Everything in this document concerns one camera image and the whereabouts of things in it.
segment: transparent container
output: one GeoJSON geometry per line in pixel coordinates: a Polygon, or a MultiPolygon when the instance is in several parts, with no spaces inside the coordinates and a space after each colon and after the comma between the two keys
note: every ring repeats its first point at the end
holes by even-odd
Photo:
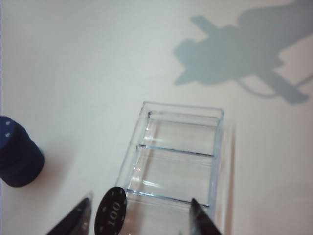
{"type": "Polygon", "coordinates": [[[223,110],[144,102],[116,185],[121,235],[189,234],[195,198],[214,220],[223,110]]]}

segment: white table surface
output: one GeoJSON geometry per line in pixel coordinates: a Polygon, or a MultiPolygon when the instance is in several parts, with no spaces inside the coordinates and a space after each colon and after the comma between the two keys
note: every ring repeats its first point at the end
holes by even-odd
{"type": "Polygon", "coordinates": [[[151,100],[225,110],[227,235],[311,235],[312,32],[310,0],[2,0],[1,114],[45,166],[25,187],[1,183],[1,234],[42,235],[88,192],[93,229],[151,100]]]}

